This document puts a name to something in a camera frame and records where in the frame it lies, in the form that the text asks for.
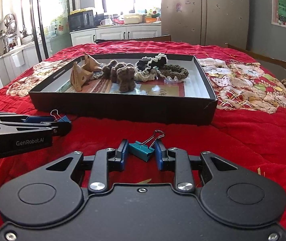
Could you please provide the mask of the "blue crochet scrunchie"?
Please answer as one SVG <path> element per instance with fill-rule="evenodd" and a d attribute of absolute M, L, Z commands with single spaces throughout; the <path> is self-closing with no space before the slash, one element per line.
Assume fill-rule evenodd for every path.
<path fill-rule="evenodd" d="M 92 73 L 92 76 L 90 77 L 90 80 L 97 80 L 103 77 L 102 71 L 96 71 Z"/>

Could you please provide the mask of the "blue binder clip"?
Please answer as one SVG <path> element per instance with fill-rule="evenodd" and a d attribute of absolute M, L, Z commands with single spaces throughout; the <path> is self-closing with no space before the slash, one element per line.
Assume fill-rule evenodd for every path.
<path fill-rule="evenodd" d="M 52 125 L 61 129 L 70 129 L 71 121 L 68 119 L 66 115 L 61 116 L 57 109 L 54 109 L 50 112 L 50 116 L 54 118 Z"/>

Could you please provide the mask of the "dark brown braided scrunchie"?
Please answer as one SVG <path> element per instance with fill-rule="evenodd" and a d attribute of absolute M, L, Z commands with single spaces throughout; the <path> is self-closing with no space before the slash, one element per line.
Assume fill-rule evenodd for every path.
<path fill-rule="evenodd" d="M 160 75 L 171 79 L 177 79 L 177 80 L 184 80 L 189 76 L 189 71 L 186 68 L 183 68 L 179 65 L 164 65 L 161 66 L 159 69 Z"/>

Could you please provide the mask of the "teal binder clip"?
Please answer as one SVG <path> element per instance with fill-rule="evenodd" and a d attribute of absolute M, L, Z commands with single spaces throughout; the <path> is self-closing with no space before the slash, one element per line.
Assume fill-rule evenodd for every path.
<path fill-rule="evenodd" d="M 144 142 L 136 141 L 129 144 L 129 152 L 140 158 L 141 160 L 148 162 L 152 154 L 154 153 L 154 144 L 156 140 L 163 138 L 165 136 L 164 132 L 161 130 L 155 130 L 153 135 L 149 137 Z"/>

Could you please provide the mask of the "cream crochet scrunchie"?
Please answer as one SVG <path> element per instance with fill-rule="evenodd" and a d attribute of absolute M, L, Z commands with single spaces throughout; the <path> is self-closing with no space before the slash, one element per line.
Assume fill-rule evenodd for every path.
<path fill-rule="evenodd" d="M 134 80 L 138 82 L 148 82 L 157 80 L 160 76 L 160 71 L 156 68 L 139 70 L 137 67 L 135 68 Z"/>

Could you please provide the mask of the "white kitchen cabinet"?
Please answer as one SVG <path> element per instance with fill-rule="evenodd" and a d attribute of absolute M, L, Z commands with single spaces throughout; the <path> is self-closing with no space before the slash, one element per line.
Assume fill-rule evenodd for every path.
<path fill-rule="evenodd" d="M 94 44 L 97 40 L 139 39 L 161 36 L 161 23 L 102 26 L 70 32 L 72 45 Z"/>

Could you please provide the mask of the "black white-trim scrunchie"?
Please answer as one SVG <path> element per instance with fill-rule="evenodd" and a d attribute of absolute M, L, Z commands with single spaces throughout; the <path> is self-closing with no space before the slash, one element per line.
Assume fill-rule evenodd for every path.
<path fill-rule="evenodd" d="M 148 71 L 150 72 L 152 68 L 160 68 L 164 65 L 166 65 L 168 62 L 167 55 L 163 53 L 159 53 L 155 57 L 143 57 L 141 58 L 135 66 L 140 71 Z"/>

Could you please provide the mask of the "brown Choco Magic pyramid packet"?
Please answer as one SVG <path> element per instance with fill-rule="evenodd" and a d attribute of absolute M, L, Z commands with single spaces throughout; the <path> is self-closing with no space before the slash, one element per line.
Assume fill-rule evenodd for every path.
<path fill-rule="evenodd" d="M 75 61 L 72 66 L 70 83 L 75 91 L 81 91 L 82 86 L 92 77 L 93 72 L 89 72 L 78 65 Z"/>

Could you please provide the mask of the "brown fuzzy claw clip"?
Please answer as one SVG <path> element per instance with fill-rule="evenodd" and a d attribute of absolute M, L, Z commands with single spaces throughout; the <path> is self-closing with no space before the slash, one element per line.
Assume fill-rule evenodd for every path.
<path fill-rule="evenodd" d="M 134 81 L 135 68 L 131 63 L 125 64 L 125 67 L 122 67 L 117 70 L 117 84 L 119 85 L 120 93 L 129 93 L 135 88 Z"/>
<path fill-rule="evenodd" d="M 111 80 L 113 83 L 117 82 L 117 70 L 125 67 L 125 63 L 112 60 L 110 63 L 102 67 L 103 78 Z"/>

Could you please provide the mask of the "steel double-door refrigerator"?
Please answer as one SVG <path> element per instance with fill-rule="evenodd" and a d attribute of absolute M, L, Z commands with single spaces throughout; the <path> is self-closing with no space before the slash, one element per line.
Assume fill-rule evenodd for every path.
<path fill-rule="evenodd" d="M 161 0 L 161 31 L 176 42 L 245 49 L 250 0 Z"/>

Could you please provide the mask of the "red quilted bear blanket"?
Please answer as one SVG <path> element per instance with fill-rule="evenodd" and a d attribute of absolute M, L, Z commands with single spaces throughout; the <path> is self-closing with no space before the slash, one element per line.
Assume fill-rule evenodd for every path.
<path fill-rule="evenodd" d="M 189 45 L 183 42 L 119 41 L 104 44 L 84 44 L 64 49 L 48 59 L 57 61 L 87 54 L 110 53 L 169 53 L 191 54 L 197 58 L 221 59 L 225 62 L 251 63 L 250 56 L 219 46 Z M 30 97 L 6 94 L 9 86 L 0 89 L 0 111 L 29 115 L 49 115 L 37 111 Z M 176 146 L 189 154 L 199 155 L 211 151 L 242 167 L 255 171 L 279 183 L 286 191 L 286 108 L 278 108 L 274 114 L 252 110 L 217 109 L 211 125 L 166 125 L 157 123 L 133 123 L 70 116 L 72 130 L 65 137 L 54 138 L 52 147 L 0 160 L 0 186 L 28 171 L 45 165 L 74 150 L 86 155 L 104 147 L 117 147 L 126 138 L 130 142 L 145 140 L 154 130 L 165 133 L 166 147 Z M 173 181 L 173 173 L 157 169 L 155 159 L 144 162 L 130 155 L 123 172 L 110 174 L 110 184 L 138 183 L 151 179 L 150 183 Z M 286 211 L 281 219 L 286 228 Z"/>

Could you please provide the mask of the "black microwave oven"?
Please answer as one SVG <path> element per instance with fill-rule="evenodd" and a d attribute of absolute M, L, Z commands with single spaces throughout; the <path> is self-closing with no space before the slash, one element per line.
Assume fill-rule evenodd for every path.
<path fill-rule="evenodd" d="M 86 10 L 68 15 L 68 24 L 70 31 L 95 28 L 93 11 Z"/>

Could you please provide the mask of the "black shallow cardboard box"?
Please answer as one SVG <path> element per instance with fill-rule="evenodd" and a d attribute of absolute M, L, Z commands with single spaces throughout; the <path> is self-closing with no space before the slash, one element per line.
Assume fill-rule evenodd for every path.
<path fill-rule="evenodd" d="M 165 124 L 210 124 L 218 100 L 199 60 L 181 54 L 168 54 L 167 58 L 169 64 L 186 68 L 189 76 L 182 82 L 162 78 L 136 82 L 128 93 L 120 93 L 117 83 L 100 78 L 75 91 L 70 76 L 74 63 L 84 63 L 81 56 L 32 88 L 29 96 L 41 111 L 56 109 L 64 114 Z"/>

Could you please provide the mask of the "wooden chair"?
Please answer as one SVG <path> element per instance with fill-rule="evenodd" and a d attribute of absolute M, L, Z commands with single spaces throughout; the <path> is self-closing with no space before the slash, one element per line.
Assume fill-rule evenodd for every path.
<path fill-rule="evenodd" d="M 235 47 L 235 46 L 233 46 L 233 45 L 231 45 L 229 43 L 225 43 L 225 45 L 226 45 L 226 48 L 231 48 L 233 50 L 237 50 L 237 51 L 243 52 L 243 53 L 251 56 L 254 59 L 262 60 L 262 61 L 274 64 L 274 65 L 281 66 L 282 68 L 284 68 L 286 70 L 286 61 L 284 61 L 284 60 L 270 58 L 270 57 L 267 57 L 265 55 L 261 55 L 261 54 L 254 53 L 252 51 L 244 50 L 242 48 Z"/>
<path fill-rule="evenodd" d="M 95 43 L 100 44 L 103 42 L 115 42 L 115 41 L 154 41 L 154 42 L 166 42 L 166 41 L 172 41 L 171 35 L 162 35 L 158 37 L 148 37 L 148 38 L 130 38 L 130 39 L 114 39 L 114 40 L 108 40 L 108 39 L 96 39 Z"/>

